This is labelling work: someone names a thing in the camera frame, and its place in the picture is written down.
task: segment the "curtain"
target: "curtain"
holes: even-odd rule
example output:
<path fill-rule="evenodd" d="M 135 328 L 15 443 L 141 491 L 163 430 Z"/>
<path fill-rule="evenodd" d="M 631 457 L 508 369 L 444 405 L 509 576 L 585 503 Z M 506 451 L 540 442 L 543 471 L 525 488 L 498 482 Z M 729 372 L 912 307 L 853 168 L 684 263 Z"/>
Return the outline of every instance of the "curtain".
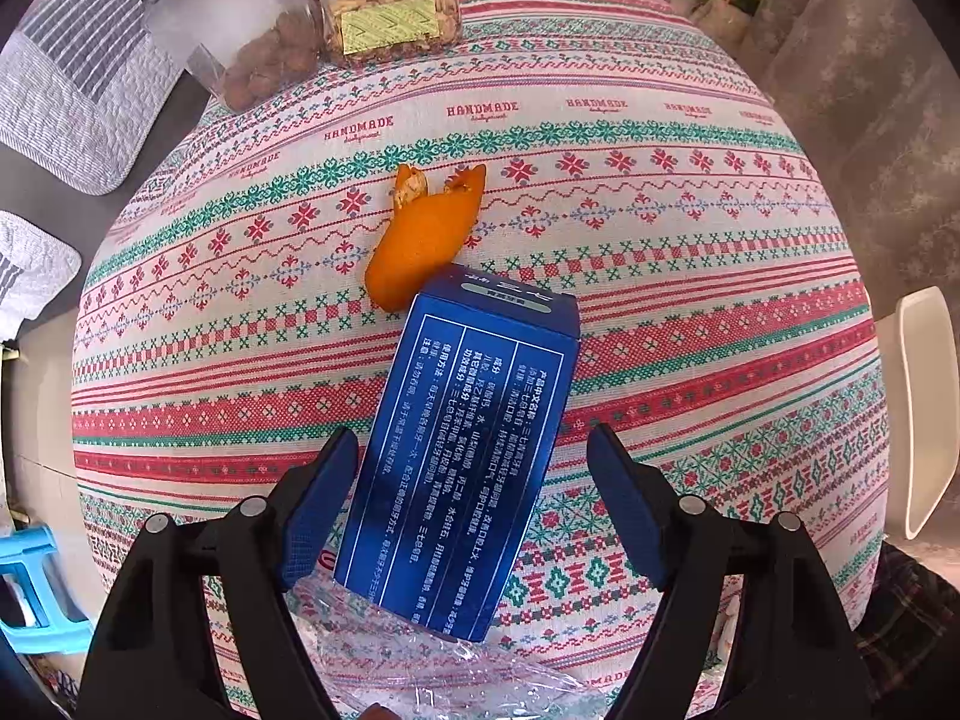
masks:
<path fill-rule="evenodd" d="M 911 0 L 763 0 L 737 60 L 806 149 L 874 313 L 938 285 L 960 331 L 960 77 Z"/>

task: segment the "metal bolt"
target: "metal bolt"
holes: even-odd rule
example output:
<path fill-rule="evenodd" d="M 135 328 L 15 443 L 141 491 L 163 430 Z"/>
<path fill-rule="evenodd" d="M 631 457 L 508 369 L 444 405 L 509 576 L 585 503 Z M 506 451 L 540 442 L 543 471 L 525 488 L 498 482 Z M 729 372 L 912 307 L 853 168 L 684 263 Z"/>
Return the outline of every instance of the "metal bolt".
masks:
<path fill-rule="evenodd" d="M 680 498 L 680 509 L 687 514 L 703 514 L 707 510 L 707 504 L 703 498 L 696 495 L 685 495 Z"/>
<path fill-rule="evenodd" d="M 790 531 L 790 533 L 795 533 L 803 527 L 803 522 L 800 521 L 800 517 L 797 517 L 794 512 L 780 512 L 776 516 L 776 523 L 784 529 L 784 531 Z"/>
<path fill-rule="evenodd" d="M 169 524 L 170 517 L 167 517 L 166 514 L 154 514 L 152 517 L 148 517 L 146 528 L 148 533 L 159 533 Z"/>
<path fill-rule="evenodd" d="M 253 498 L 248 498 L 240 504 L 240 514 L 244 517 L 256 517 L 265 511 L 267 511 L 267 499 L 259 495 L 254 495 Z"/>

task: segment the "light blue plastic stool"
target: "light blue plastic stool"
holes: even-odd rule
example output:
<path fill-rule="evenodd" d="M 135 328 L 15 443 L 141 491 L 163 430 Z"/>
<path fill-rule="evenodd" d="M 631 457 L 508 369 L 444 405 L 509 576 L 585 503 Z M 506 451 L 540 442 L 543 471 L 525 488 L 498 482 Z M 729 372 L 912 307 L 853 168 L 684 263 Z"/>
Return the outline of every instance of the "light blue plastic stool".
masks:
<path fill-rule="evenodd" d="M 49 555 L 56 555 L 56 543 L 46 525 L 0 538 L 0 574 L 16 579 L 37 618 L 31 627 L 11 627 L 0 620 L 0 631 L 21 655 L 85 653 L 93 627 L 89 620 L 74 622 L 64 614 L 43 570 Z"/>

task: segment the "table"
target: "table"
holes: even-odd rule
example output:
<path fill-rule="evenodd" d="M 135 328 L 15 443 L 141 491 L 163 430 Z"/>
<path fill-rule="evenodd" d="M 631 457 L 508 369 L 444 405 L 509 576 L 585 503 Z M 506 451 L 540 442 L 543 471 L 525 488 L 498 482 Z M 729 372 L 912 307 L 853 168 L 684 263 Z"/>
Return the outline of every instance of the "table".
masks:
<path fill-rule="evenodd" d="M 488 642 L 606 690 L 626 677 L 659 595 L 587 474 L 599 421 L 726 514 L 798 512 L 856 624 L 887 416 L 866 293 L 803 150 L 660 0 L 462 2 L 447 55 L 327 69 L 235 118 L 211 106 L 110 230 L 73 361 L 104 580 L 152 512 L 214 517 L 336 425 L 366 440 L 402 327 L 362 286 L 395 167 L 438 186 L 484 161 L 460 260 L 574 293 L 584 335 Z M 249 709 L 214 584 L 208 600 L 230 699 Z"/>

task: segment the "toothpaste box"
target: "toothpaste box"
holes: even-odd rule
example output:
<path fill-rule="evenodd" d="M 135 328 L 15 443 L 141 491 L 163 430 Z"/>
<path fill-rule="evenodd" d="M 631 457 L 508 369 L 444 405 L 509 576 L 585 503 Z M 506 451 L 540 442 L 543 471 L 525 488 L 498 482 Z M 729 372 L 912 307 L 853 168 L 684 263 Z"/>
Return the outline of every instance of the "toothpaste box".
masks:
<path fill-rule="evenodd" d="M 451 265 L 416 296 L 334 577 L 483 640 L 520 550 L 580 346 L 572 295 Z"/>

